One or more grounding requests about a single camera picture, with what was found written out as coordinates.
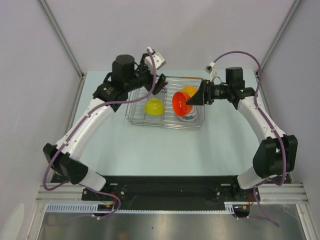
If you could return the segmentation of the orange yellow bowl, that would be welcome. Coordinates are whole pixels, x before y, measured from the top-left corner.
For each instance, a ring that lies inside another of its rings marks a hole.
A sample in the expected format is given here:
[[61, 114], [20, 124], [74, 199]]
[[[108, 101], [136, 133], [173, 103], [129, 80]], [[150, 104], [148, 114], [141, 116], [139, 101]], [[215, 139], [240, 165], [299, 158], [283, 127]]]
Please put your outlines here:
[[192, 97], [196, 92], [197, 92], [197, 88], [191, 85], [185, 86], [181, 92], [184, 92], [186, 94], [188, 94], [190, 97]]

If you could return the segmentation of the red patterned blue zigzag bowl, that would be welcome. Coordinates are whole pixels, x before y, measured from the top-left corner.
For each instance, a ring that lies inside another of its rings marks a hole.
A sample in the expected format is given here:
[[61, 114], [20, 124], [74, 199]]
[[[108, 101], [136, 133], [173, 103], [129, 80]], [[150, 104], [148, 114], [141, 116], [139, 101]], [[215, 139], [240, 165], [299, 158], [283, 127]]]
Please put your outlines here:
[[164, 87], [161, 88], [160, 93], [161, 93], [161, 94], [164, 94], [164, 93], [166, 93], [167, 91], [168, 91], [168, 90], [167, 90], [167, 87], [164, 86]]

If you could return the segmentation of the orange bottom bowl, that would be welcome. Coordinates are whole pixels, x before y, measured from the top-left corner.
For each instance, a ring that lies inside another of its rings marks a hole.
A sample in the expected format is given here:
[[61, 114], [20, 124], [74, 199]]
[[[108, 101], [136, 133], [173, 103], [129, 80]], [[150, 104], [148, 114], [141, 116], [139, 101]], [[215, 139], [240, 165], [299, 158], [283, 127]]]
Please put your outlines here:
[[188, 105], [187, 102], [190, 100], [190, 95], [183, 91], [177, 91], [172, 97], [172, 109], [175, 114], [179, 117], [188, 115], [193, 106]]

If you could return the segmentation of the blue white floral bowl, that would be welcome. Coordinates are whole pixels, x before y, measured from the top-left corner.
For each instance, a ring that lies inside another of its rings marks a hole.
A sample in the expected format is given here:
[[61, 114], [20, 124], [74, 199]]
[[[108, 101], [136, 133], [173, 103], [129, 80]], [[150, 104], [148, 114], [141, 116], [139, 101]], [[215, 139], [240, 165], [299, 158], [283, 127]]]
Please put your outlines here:
[[181, 121], [184, 122], [193, 122], [198, 118], [198, 109], [196, 106], [193, 106], [192, 110], [185, 116], [178, 116]]

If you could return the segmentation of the yellow green bowl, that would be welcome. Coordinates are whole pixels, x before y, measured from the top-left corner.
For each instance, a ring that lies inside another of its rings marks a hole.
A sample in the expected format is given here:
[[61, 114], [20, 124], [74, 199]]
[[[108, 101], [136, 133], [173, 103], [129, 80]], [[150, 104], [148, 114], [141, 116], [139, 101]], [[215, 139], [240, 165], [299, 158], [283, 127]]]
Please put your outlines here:
[[152, 116], [159, 116], [165, 112], [165, 107], [160, 99], [150, 98], [144, 105], [144, 112]]

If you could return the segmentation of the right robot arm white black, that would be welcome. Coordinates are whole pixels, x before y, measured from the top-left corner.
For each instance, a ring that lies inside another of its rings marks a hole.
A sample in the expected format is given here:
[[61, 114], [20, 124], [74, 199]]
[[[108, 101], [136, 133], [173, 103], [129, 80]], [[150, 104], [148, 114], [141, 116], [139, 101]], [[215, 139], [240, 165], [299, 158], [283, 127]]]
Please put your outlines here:
[[261, 183], [286, 175], [295, 168], [298, 140], [281, 130], [258, 103], [257, 91], [245, 86], [243, 69], [229, 67], [225, 70], [225, 82], [214, 84], [213, 80], [202, 80], [197, 92], [187, 105], [211, 105], [215, 100], [227, 100], [247, 120], [255, 133], [259, 147], [253, 157], [252, 166], [236, 177], [230, 188], [231, 196], [242, 201], [249, 189]]

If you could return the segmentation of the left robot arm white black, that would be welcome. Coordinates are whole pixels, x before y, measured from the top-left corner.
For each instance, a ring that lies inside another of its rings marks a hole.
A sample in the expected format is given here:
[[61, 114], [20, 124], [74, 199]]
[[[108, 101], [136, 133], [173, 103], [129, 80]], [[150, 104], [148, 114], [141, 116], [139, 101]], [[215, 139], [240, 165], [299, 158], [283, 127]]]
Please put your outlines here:
[[157, 70], [166, 63], [165, 58], [150, 47], [146, 51], [139, 63], [128, 54], [117, 56], [111, 72], [93, 93], [80, 119], [55, 144], [47, 143], [43, 147], [49, 170], [66, 177], [68, 183], [90, 189], [100, 200], [110, 196], [111, 188], [102, 175], [91, 170], [80, 158], [103, 122], [113, 116], [121, 105], [131, 103], [130, 92], [145, 88], [147, 98], [158, 94], [167, 85], [166, 76], [157, 75]]

